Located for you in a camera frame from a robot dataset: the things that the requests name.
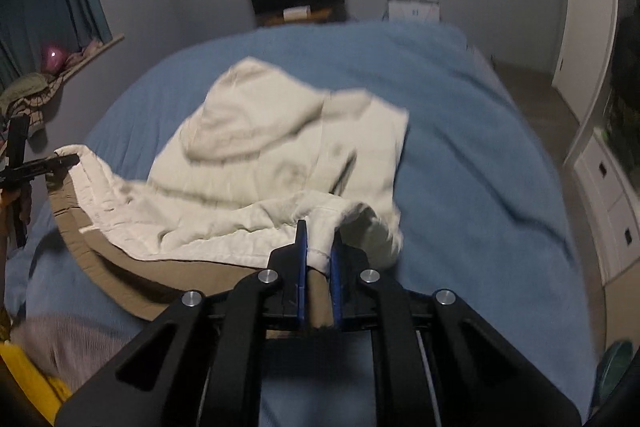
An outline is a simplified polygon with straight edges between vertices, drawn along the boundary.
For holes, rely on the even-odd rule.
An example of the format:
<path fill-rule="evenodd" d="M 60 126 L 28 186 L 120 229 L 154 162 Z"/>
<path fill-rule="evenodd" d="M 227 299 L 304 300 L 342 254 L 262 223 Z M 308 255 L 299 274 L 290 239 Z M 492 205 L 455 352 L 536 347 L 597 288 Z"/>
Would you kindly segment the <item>cream hooded puffer jacket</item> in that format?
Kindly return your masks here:
<path fill-rule="evenodd" d="M 394 181 L 408 112 L 363 89 L 320 90 L 247 57 L 179 124 L 143 181 L 74 145 L 49 202 L 78 267 L 156 319 L 179 291 L 213 296 L 264 269 L 306 225 L 310 324 L 334 323 L 334 239 L 388 268 L 401 251 Z"/>

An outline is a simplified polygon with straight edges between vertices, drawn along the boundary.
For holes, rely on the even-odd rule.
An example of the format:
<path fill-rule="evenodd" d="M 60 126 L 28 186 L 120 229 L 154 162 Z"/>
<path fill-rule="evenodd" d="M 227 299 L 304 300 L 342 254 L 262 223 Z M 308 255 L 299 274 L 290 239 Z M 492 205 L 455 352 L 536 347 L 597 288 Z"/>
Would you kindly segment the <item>clothes pile on sill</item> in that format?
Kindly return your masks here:
<path fill-rule="evenodd" d="M 44 128 L 43 107 L 52 101 L 64 84 L 65 77 L 31 72 L 13 81 L 1 93 L 1 120 L 6 127 L 16 116 L 29 119 L 27 136 L 31 138 Z"/>

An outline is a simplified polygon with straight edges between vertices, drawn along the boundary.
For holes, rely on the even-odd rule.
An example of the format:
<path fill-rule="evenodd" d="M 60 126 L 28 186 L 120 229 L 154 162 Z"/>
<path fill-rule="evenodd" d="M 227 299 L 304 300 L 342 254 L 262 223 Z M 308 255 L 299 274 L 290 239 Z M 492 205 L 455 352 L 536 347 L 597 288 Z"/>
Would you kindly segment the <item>wooden window sill shelf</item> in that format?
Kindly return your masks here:
<path fill-rule="evenodd" d="M 63 82 L 70 80 L 86 68 L 89 64 L 97 60 L 100 56 L 105 54 L 114 46 L 125 40 L 124 34 L 116 35 L 111 41 L 103 43 L 98 40 L 94 40 L 83 51 L 75 53 L 69 60 L 65 62 L 64 68 L 56 75 L 58 78 L 62 78 Z"/>

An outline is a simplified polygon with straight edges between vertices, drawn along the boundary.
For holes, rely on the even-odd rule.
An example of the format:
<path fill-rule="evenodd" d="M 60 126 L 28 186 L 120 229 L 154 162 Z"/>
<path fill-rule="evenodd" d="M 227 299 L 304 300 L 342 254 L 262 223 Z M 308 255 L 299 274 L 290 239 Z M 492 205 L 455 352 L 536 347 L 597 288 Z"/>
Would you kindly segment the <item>pink round lamp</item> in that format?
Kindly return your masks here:
<path fill-rule="evenodd" d="M 68 52 L 59 46 L 47 46 L 42 51 L 41 72 L 48 75 L 58 75 L 65 67 Z"/>

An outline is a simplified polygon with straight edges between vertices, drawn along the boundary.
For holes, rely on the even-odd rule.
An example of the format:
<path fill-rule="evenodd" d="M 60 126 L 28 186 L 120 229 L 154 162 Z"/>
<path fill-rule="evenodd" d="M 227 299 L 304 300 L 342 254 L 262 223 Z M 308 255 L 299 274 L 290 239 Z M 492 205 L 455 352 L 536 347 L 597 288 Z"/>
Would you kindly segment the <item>teal curtain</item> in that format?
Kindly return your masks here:
<path fill-rule="evenodd" d="M 43 50 L 112 40 L 101 0 L 1 0 L 1 87 L 37 72 Z"/>

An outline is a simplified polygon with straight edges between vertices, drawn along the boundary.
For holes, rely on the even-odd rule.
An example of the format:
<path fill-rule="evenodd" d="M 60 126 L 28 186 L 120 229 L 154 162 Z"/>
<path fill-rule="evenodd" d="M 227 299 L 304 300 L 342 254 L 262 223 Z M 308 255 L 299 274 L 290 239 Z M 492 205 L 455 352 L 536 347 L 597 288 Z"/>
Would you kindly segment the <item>white drawer unit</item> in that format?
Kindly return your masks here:
<path fill-rule="evenodd" d="M 586 198 L 603 285 L 639 260 L 639 199 L 620 162 L 594 128 L 574 164 Z"/>

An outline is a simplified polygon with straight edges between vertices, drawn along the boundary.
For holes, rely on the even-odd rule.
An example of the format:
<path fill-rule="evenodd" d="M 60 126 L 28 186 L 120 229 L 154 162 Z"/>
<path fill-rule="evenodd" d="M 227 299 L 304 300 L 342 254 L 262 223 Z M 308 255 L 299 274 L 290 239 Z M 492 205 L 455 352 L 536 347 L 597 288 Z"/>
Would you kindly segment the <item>white wardrobe door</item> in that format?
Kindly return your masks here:
<path fill-rule="evenodd" d="M 579 122 L 588 119 L 610 64 L 618 0 L 567 0 L 552 86 Z"/>

